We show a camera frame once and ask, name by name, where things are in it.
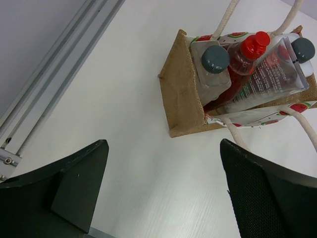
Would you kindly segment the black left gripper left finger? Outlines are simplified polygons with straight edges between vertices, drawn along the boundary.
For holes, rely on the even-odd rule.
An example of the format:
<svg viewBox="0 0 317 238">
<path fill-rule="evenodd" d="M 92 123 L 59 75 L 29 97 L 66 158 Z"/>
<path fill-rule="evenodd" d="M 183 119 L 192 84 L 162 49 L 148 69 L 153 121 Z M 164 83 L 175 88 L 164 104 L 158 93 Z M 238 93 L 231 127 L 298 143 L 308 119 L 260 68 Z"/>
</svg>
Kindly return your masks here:
<svg viewBox="0 0 317 238">
<path fill-rule="evenodd" d="M 2 238 L 89 238 L 109 146 L 85 148 L 0 184 Z"/>
</svg>

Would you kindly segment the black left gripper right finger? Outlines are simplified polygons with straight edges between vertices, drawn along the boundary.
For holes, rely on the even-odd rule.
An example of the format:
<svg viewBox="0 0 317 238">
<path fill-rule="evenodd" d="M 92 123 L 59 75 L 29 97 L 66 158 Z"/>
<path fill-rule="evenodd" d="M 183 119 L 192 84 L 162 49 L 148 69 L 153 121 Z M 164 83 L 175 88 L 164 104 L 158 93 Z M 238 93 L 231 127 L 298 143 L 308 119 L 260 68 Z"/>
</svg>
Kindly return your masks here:
<svg viewBox="0 0 317 238">
<path fill-rule="evenodd" d="M 220 156 L 240 236 L 315 238 L 317 179 L 223 139 Z"/>
</svg>

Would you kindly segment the red liquid bottle red cap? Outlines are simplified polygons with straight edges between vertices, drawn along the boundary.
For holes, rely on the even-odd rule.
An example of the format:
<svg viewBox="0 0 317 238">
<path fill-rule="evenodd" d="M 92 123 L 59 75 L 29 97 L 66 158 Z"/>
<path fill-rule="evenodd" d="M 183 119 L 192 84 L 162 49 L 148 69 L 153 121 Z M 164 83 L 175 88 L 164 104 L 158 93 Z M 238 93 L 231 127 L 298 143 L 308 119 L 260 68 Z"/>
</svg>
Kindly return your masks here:
<svg viewBox="0 0 317 238">
<path fill-rule="evenodd" d="M 204 106 L 205 112 L 215 110 L 231 101 L 247 83 L 255 69 L 256 61 L 266 52 L 270 44 L 270 36 L 264 31 L 259 31 L 248 36 L 244 41 L 230 45 L 227 51 L 230 56 L 228 72 L 231 86 L 219 97 Z"/>
</svg>

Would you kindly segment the clear square bottle grey cap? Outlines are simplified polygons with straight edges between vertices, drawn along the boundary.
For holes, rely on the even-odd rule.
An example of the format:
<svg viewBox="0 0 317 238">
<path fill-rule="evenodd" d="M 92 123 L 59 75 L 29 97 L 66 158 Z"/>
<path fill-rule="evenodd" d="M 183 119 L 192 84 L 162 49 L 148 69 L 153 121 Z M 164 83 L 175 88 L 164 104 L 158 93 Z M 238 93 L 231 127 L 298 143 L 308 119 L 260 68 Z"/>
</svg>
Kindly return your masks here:
<svg viewBox="0 0 317 238">
<path fill-rule="evenodd" d="M 218 41 L 196 41 L 190 47 L 197 72 L 197 91 L 203 106 L 216 100 L 231 86 L 230 56 Z"/>
</svg>

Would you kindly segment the white bottle grey cap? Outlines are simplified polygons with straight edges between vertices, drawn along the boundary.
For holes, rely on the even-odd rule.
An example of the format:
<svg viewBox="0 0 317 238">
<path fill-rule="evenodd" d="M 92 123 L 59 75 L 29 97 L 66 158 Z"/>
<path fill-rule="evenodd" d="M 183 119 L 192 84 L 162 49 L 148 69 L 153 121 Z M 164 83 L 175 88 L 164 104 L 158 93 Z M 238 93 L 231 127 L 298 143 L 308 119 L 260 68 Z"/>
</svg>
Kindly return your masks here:
<svg viewBox="0 0 317 238">
<path fill-rule="evenodd" d="M 311 59 L 315 56 L 316 50 L 314 44 L 309 39 L 300 37 L 298 33 L 278 35 L 271 40 L 271 43 L 267 47 L 267 50 L 274 47 L 284 37 L 288 37 L 289 41 L 291 42 L 294 53 L 297 57 L 297 60 L 299 61 L 304 76 L 311 76 L 314 72 Z"/>
</svg>

